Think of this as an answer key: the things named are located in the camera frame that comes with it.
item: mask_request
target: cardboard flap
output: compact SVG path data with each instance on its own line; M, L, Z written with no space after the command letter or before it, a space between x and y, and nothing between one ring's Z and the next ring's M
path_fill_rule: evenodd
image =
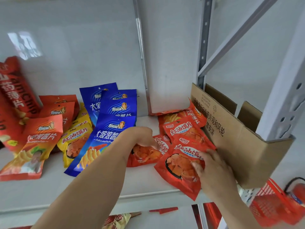
M262 113L249 102L245 101L242 104L242 108L238 114L239 119L247 128L256 131L258 123L260 122Z
M211 97L213 97L219 104L221 104L224 108L226 108L230 113L232 113L233 115L235 114L237 104L234 101L232 101L224 94L217 91L215 88L213 88L208 84L206 84L204 91L207 94L209 94Z

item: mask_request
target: white shelf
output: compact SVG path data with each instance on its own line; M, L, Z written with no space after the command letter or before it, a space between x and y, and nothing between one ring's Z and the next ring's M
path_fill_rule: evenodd
M197 229L192 206L179 207L178 210L160 215L159 212L144 211L141 215L131 218L126 229Z
M157 117L139 117L137 126L147 126L159 134ZM12 159L0 150L0 169ZM120 198L111 214L147 211L210 202L200 192L196 201L164 181L154 164L127 168ZM32 225L73 180L64 174L62 154L51 155L38 180L0 182L0 228Z

